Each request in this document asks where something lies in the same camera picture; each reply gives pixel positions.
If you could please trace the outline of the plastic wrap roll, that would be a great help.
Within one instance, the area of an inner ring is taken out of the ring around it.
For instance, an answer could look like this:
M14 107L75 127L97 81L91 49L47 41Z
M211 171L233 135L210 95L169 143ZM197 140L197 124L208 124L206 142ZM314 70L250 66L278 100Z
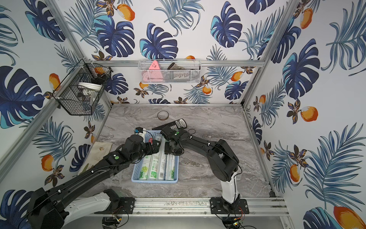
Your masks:
M174 180L174 175L175 175L175 156L169 154L167 156L165 180Z
M142 166L140 169L140 173L139 173L139 180L148 180L148 170L150 167L150 162L151 162L151 156L152 155L148 155L145 156L142 162Z
M161 141L161 139L162 139L162 137L159 135L159 136L156 136L153 141ZM149 170L148 170L148 177L147 177L148 180L156 180L158 160L159 160L159 153L152 154L150 167L149 167Z
M156 180L164 180L165 179L166 161L167 161L167 155L165 154L165 138L162 137L161 145L160 145L160 148L159 148L159 160L158 160Z

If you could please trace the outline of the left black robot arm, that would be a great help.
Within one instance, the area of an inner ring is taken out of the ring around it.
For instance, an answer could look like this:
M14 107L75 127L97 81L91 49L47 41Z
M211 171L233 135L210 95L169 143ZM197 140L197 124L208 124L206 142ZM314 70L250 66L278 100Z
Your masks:
M91 169L48 191L43 188L34 191L26 213L31 228L60 229L67 220L78 218L71 211L74 207L73 201L145 156L157 154L160 146L160 140L149 142L140 135L131 135L124 144L104 156Z

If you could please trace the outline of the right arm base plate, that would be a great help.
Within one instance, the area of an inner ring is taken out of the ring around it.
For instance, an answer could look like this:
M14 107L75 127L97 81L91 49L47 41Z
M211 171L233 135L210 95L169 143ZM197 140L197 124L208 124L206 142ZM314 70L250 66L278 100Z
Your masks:
M212 214L228 215L228 214L249 214L248 203L246 199L238 197L234 203L228 203L222 197L210 198L210 210Z

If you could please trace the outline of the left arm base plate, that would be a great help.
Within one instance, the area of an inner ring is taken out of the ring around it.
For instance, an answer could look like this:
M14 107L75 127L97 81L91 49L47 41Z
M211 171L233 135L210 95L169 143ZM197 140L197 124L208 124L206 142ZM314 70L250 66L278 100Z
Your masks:
M135 198L118 198L111 202L111 204L104 211L95 212L99 215L119 215L119 214L133 214L135 207Z

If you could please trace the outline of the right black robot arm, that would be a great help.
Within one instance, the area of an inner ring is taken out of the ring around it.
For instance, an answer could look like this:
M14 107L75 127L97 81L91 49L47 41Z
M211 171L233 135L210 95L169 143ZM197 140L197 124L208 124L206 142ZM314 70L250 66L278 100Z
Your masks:
M238 157L226 141L208 141L184 129L173 130L168 126L162 128L161 134L166 140L166 153L180 156L189 149L207 158L212 173L221 181L222 199L231 205L238 202L240 194L236 187L236 176L241 167Z

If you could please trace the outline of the light blue plastic basket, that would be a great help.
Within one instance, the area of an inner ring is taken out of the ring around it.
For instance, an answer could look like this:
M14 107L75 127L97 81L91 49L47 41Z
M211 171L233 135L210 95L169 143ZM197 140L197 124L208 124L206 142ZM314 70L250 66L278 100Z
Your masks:
M144 136L146 143L161 141L157 154L145 156L134 166L131 181L135 183L177 183L179 156L165 154L165 139L158 130L148 130Z

